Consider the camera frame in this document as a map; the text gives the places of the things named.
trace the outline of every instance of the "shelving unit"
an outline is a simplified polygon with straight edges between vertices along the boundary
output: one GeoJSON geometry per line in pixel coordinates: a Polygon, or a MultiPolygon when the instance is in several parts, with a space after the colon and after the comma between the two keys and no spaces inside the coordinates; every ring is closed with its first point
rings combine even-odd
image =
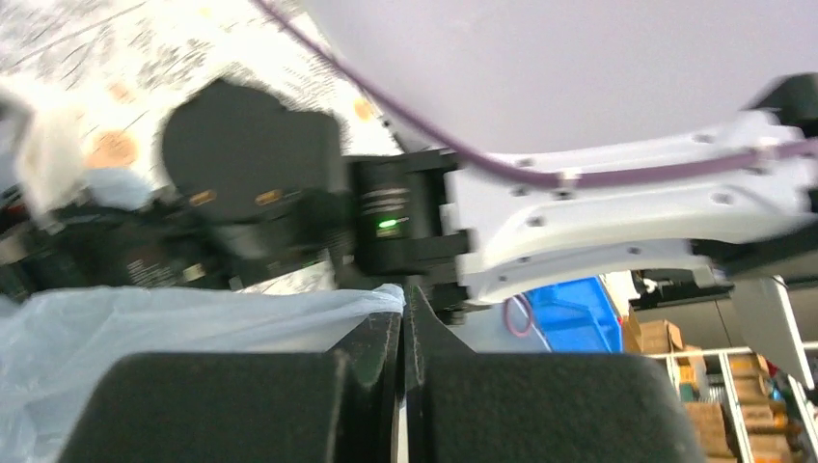
{"type": "MultiPolygon", "coordinates": [[[[818,355],[818,342],[810,342],[804,344],[804,350],[807,354],[818,355]]],[[[750,449],[750,434],[748,433],[743,412],[740,408],[740,401],[738,398],[738,391],[736,389],[736,378],[730,366],[730,356],[737,354],[751,354],[749,348],[727,348],[727,349],[713,349],[703,351],[689,351],[677,352],[672,354],[650,355],[664,364],[668,370],[668,377],[671,383],[679,391],[680,375],[678,360],[680,358],[701,357],[707,365],[707,377],[716,378],[717,381],[723,382],[721,385],[716,385],[710,388],[710,391],[704,391],[698,401],[703,402],[720,402],[723,405],[723,410],[726,414],[726,421],[729,424],[733,434],[736,438],[736,458],[742,463],[754,463],[756,460],[753,457],[750,449]]],[[[796,418],[799,418],[804,423],[804,436],[802,444],[806,452],[808,452],[812,459],[807,459],[808,463],[818,463],[818,424],[815,419],[815,409],[812,404],[806,399],[804,388],[801,383],[793,377],[788,377],[789,386],[792,390],[795,402],[797,405],[796,418]]]]}

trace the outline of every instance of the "bolt hole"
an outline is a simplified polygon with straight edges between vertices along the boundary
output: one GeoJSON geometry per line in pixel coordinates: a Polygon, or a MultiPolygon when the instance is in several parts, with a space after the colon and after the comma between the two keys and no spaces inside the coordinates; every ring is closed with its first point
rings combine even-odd
{"type": "Polygon", "coordinates": [[[713,135],[697,133],[693,136],[693,141],[696,143],[713,143],[713,135]]]}
{"type": "Polygon", "coordinates": [[[719,193],[713,195],[713,202],[717,204],[733,204],[733,197],[730,195],[725,195],[724,193],[719,193]]]}
{"type": "Polygon", "coordinates": [[[529,227],[542,227],[545,225],[545,219],[542,217],[529,217],[529,220],[526,221],[526,225],[529,227]]]}

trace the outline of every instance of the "metal shelf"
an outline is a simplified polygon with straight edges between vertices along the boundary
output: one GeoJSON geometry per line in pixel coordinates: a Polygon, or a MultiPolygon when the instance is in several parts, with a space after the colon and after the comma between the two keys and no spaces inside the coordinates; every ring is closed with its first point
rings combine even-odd
{"type": "Polygon", "coordinates": [[[733,372],[730,368],[730,359],[725,353],[719,354],[719,367],[722,369],[722,376],[724,378],[724,388],[727,393],[727,413],[733,423],[733,429],[736,432],[736,441],[739,445],[739,458],[741,461],[751,462],[752,452],[750,451],[750,435],[747,432],[747,427],[744,423],[744,417],[739,404],[739,397],[736,393],[736,383],[733,380],[733,372]]]}
{"type": "MultiPolygon", "coordinates": [[[[807,342],[804,344],[806,351],[818,351],[818,342],[807,342]]],[[[725,400],[722,402],[726,409],[727,418],[732,425],[733,431],[738,442],[739,455],[737,458],[743,463],[752,463],[752,452],[750,450],[750,435],[745,426],[742,411],[736,392],[736,385],[730,367],[729,356],[736,354],[750,354],[752,351],[748,347],[732,347],[726,349],[712,349],[702,351],[686,351],[672,354],[657,354],[649,357],[664,360],[668,371],[668,377],[671,384],[678,390],[679,378],[677,376],[677,359],[685,357],[704,357],[704,358],[718,358],[719,368],[721,370],[721,377],[724,381],[725,400]]],[[[818,423],[812,418],[810,408],[811,403],[806,399],[804,387],[792,376],[788,377],[789,386],[793,391],[793,395],[798,405],[798,412],[800,418],[804,422],[804,432],[806,435],[805,442],[809,446],[809,451],[812,455],[818,455],[818,423]]]]}

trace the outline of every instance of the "gray wall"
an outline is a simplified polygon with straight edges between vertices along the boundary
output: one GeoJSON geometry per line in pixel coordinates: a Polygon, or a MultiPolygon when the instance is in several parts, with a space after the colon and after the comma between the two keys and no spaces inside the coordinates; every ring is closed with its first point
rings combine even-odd
{"type": "MultiPolygon", "coordinates": [[[[790,291],[790,302],[802,339],[818,340],[818,288],[790,291]]],[[[669,320],[682,330],[686,343],[705,349],[747,345],[729,300],[640,311],[637,319],[669,320]]]]}

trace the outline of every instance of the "cardboard box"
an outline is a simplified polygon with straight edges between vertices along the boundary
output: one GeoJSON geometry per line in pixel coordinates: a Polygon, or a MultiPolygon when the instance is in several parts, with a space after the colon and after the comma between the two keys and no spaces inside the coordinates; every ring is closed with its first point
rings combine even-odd
{"type": "Polygon", "coordinates": [[[690,402],[685,403],[685,409],[705,453],[724,456],[732,454],[727,444],[724,414],[719,403],[690,402]]]}
{"type": "Polygon", "coordinates": [[[793,455],[783,434],[751,434],[750,452],[755,463],[792,463],[793,455]]]}
{"type": "MultiPolygon", "coordinates": [[[[701,350],[701,347],[695,345],[686,345],[682,349],[685,352],[698,352],[701,350]]],[[[690,365],[692,367],[702,367],[705,368],[704,365],[704,357],[701,355],[693,355],[690,357],[679,357],[679,365],[690,365]]]]}
{"type": "Polygon", "coordinates": [[[622,318],[622,345],[627,353],[642,352],[641,327],[633,308],[628,312],[628,316],[622,318]]]}
{"type": "Polygon", "coordinates": [[[685,348],[679,327],[667,320],[640,323],[642,352],[645,354],[669,354],[685,348]]]}
{"type": "Polygon", "coordinates": [[[751,434],[750,450],[758,452],[789,452],[790,445],[783,434],[751,434]]]}
{"type": "Polygon", "coordinates": [[[730,371],[734,378],[741,378],[746,376],[761,375],[765,378],[770,377],[770,369],[767,368],[767,361],[764,357],[756,354],[739,354],[731,355],[730,371]]]}
{"type": "MultiPolygon", "coordinates": [[[[701,347],[686,345],[683,350],[684,352],[696,352],[700,351],[701,347]]],[[[692,384],[696,391],[706,395],[709,391],[709,384],[704,357],[701,355],[678,357],[676,363],[679,365],[679,383],[692,384]]]]}
{"type": "Polygon", "coordinates": [[[794,463],[790,451],[755,451],[752,454],[753,463],[794,463]]]}
{"type": "Polygon", "coordinates": [[[775,429],[775,415],[770,405],[763,403],[742,404],[740,409],[748,432],[775,429]]]}
{"type": "Polygon", "coordinates": [[[739,402],[768,402],[770,389],[761,375],[747,378],[733,378],[739,402]]]}

